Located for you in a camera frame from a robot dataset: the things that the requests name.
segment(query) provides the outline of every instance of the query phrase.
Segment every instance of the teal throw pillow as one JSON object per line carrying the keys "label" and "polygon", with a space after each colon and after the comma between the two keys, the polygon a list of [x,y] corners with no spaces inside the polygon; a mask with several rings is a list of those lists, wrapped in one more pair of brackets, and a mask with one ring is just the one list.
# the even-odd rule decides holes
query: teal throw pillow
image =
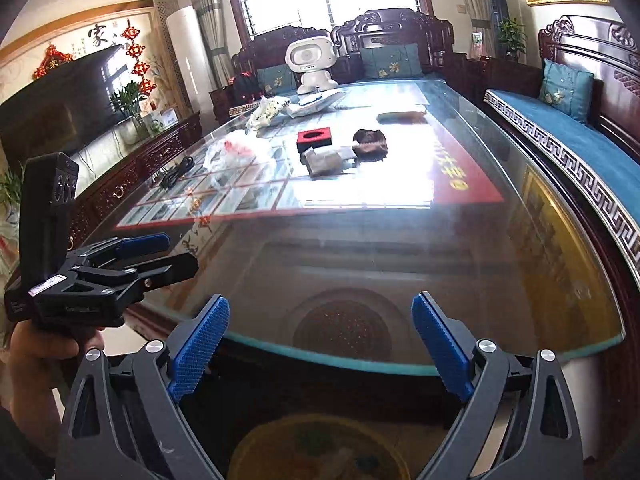
{"label": "teal throw pillow", "polygon": [[545,59],[540,100],[586,124],[593,94],[593,74]]}
{"label": "teal throw pillow", "polygon": [[273,92],[276,95],[283,95],[297,88],[293,72],[284,64],[259,68],[257,75],[258,85],[265,93]]}
{"label": "teal throw pillow", "polygon": [[367,79],[422,76],[418,44],[361,48],[360,57]]}

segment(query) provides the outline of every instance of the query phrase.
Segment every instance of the chinese knot decoration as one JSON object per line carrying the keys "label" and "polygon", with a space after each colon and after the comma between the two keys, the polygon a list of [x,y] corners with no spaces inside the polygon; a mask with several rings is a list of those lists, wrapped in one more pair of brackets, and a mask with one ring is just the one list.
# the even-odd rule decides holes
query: chinese knot decoration
{"label": "chinese knot decoration", "polygon": [[39,79],[42,76],[47,75],[50,70],[73,60],[74,57],[71,54],[63,54],[56,49],[55,45],[50,44],[45,51],[42,63],[33,73],[33,79]]}
{"label": "chinese knot decoration", "polygon": [[136,43],[135,39],[137,38],[140,31],[131,25],[131,22],[127,20],[127,28],[124,29],[124,32],[121,34],[123,38],[126,38],[131,42],[131,45],[127,48],[126,54],[127,56],[131,56],[136,59],[136,64],[131,71],[132,74],[138,75],[142,78],[140,81],[140,93],[148,96],[151,94],[151,91],[156,87],[151,80],[145,77],[145,74],[151,68],[149,63],[145,63],[144,61],[140,61],[140,56],[142,56],[142,52],[145,49],[144,45],[140,45]]}

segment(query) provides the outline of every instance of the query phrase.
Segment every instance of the small box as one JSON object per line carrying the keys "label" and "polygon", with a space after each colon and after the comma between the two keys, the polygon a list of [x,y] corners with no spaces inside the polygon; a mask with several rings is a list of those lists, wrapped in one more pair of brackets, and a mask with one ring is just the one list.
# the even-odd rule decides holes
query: small box
{"label": "small box", "polygon": [[167,129],[169,126],[173,126],[178,122],[178,117],[175,114],[175,110],[173,108],[169,108],[168,110],[162,113],[162,127]]}
{"label": "small box", "polygon": [[331,144],[331,128],[317,128],[298,133],[297,145],[300,154],[305,153],[309,148],[321,148]]}

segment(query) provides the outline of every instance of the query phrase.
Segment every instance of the greek key pattern trim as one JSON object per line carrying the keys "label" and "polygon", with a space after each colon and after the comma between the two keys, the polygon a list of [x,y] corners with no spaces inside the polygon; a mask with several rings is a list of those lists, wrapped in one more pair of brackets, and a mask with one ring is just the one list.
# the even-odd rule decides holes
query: greek key pattern trim
{"label": "greek key pattern trim", "polygon": [[484,102],[494,108],[521,133],[527,136],[560,170],[568,176],[616,241],[618,248],[640,288],[640,228],[598,174],[579,156],[490,90]]}

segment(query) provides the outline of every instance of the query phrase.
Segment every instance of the red tissue box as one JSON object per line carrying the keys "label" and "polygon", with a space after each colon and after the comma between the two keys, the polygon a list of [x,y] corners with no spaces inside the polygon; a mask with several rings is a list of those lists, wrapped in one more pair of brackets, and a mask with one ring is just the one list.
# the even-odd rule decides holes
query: red tissue box
{"label": "red tissue box", "polygon": [[309,148],[320,148],[331,145],[331,128],[318,128],[298,132],[298,153],[305,153]]}

